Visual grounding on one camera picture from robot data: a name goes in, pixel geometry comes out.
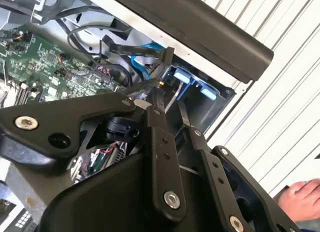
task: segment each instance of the hand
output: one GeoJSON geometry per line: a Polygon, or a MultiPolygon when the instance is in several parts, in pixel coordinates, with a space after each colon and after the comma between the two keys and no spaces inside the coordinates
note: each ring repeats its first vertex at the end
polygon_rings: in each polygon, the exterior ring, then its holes
{"type": "Polygon", "coordinates": [[[279,206],[294,222],[320,218],[320,179],[297,182],[280,196],[279,206]]]}

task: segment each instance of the black side panel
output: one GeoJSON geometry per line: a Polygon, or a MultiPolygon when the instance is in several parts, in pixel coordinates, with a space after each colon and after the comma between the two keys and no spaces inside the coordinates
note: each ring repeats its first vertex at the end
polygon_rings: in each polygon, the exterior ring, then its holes
{"type": "Polygon", "coordinates": [[[258,80],[274,53],[201,0],[117,0],[236,79],[258,80]]]}

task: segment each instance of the silver screw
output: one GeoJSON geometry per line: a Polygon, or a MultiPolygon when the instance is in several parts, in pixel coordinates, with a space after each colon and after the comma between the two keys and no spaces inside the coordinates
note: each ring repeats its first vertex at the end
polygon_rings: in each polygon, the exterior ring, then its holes
{"type": "Polygon", "coordinates": [[[39,123],[35,118],[30,116],[20,116],[16,118],[14,124],[23,130],[31,131],[38,127],[39,123]]]}
{"type": "Polygon", "coordinates": [[[172,209],[177,210],[180,207],[179,197],[172,191],[167,191],[164,194],[165,203],[172,209]]]}
{"type": "Polygon", "coordinates": [[[221,149],[222,154],[224,154],[225,156],[227,156],[229,153],[225,148],[221,149]]]}
{"type": "Polygon", "coordinates": [[[245,230],[244,226],[242,225],[241,221],[237,217],[231,216],[230,223],[236,232],[244,232],[245,230]]]}
{"type": "Polygon", "coordinates": [[[202,136],[201,131],[198,130],[198,129],[195,129],[195,130],[194,130],[194,133],[195,133],[197,136],[202,136]]]}
{"type": "Polygon", "coordinates": [[[122,103],[126,106],[131,106],[131,102],[129,102],[128,100],[122,100],[122,103]]]}

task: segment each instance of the corrugated metal door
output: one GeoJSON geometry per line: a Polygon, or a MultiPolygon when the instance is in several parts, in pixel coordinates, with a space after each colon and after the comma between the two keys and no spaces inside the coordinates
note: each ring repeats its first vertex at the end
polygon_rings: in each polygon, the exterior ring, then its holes
{"type": "Polygon", "coordinates": [[[297,171],[316,167],[320,154],[320,0],[203,1],[275,53],[209,141],[228,147],[273,195],[303,179],[297,171]]]}

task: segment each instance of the finger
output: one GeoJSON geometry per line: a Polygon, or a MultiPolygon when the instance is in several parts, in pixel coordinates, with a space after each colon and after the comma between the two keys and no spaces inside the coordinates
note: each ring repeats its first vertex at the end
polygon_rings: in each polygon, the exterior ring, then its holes
{"type": "Polygon", "coordinates": [[[320,209],[320,198],[314,202],[313,206],[320,209]]]}
{"type": "Polygon", "coordinates": [[[294,195],[296,192],[298,192],[298,190],[300,190],[305,185],[306,185],[305,181],[294,183],[288,188],[288,191],[291,195],[294,195]]]}
{"type": "Polygon", "coordinates": [[[314,191],[315,188],[317,188],[320,185],[320,179],[314,179],[312,181],[309,181],[304,187],[302,187],[296,195],[299,195],[303,198],[307,197],[309,194],[314,191]]]}
{"type": "Polygon", "coordinates": [[[305,199],[315,203],[320,198],[320,186],[317,186],[305,199]]]}

